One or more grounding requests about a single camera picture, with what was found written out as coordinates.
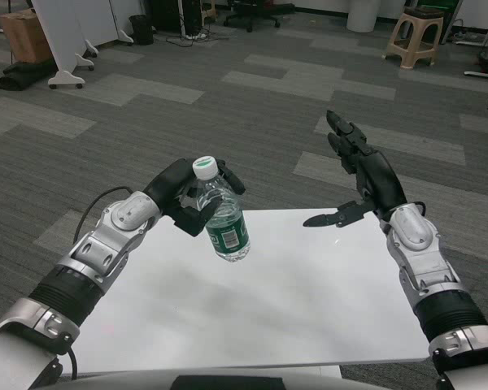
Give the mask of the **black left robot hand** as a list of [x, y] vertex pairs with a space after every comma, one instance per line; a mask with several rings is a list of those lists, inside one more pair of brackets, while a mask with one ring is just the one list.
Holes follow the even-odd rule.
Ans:
[[222, 200], [212, 199], [201, 210], [183, 207], [182, 196], [200, 197], [200, 185], [194, 174], [192, 158], [180, 158], [159, 173], [143, 190], [157, 206], [147, 218], [151, 229], [162, 216], [169, 216], [175, 226], [190, 236], [197, 236], [207, 226], [223, 205]]

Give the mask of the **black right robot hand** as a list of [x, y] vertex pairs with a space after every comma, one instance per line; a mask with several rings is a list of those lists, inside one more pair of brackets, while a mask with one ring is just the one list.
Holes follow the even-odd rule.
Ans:
[[407, 203], [399, 178], [385, 155], [367, 142], [367, 137], [354, 123], [335, 112], [326, 112], [332, 132], [327, 136], [347, 174], [355, 176], [356, 189], [362, 202], [349, 201], [333, 214], [319, 214], [307, 219], [305, 228], [336, 226], [344, 228], [373, 212], [384, 219], [397, 206]]

